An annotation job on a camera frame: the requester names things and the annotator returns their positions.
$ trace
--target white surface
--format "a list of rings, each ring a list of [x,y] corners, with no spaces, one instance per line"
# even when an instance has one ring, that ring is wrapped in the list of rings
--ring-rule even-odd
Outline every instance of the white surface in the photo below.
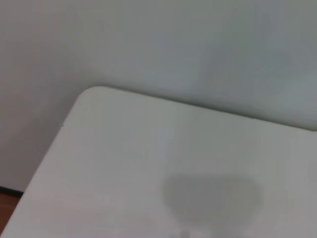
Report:
[[[316,168],[312,132],[95,87],[1,238],[315,238]]]
[[[108,84],[317,129],[316,0],[1,0],[0,185]]]

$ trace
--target white wall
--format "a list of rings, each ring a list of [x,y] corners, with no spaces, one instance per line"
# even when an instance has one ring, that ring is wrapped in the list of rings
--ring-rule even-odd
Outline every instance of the white wall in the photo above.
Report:
[[[0,1],[0,185],[106,84],[317,128],[315,0]]]

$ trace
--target tabletop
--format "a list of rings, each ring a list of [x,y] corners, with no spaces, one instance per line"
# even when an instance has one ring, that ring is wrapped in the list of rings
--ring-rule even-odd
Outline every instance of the tabletop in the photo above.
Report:
[[[94,87],[78,97],[1,238],[316,237],[316,140]]]

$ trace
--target wooden floor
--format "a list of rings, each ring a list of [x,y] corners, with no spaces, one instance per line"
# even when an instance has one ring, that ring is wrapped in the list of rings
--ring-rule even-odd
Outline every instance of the wooden floor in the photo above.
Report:
[[[10,219],[20,198],[0,194],[0,235]]]

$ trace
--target baseboard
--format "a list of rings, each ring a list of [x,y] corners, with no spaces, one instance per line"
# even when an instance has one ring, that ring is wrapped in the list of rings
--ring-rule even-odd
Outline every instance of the baseboard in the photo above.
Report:
[[[1,187],[1,186],[0,186],[0,193],[5,194],[5,195],[9,195],[12,197],[18,197],[18,198],[21,198],[23,195],[23,192],[21,192],[21,191],[17,191],[17,190],[13,190],[13,189]]]

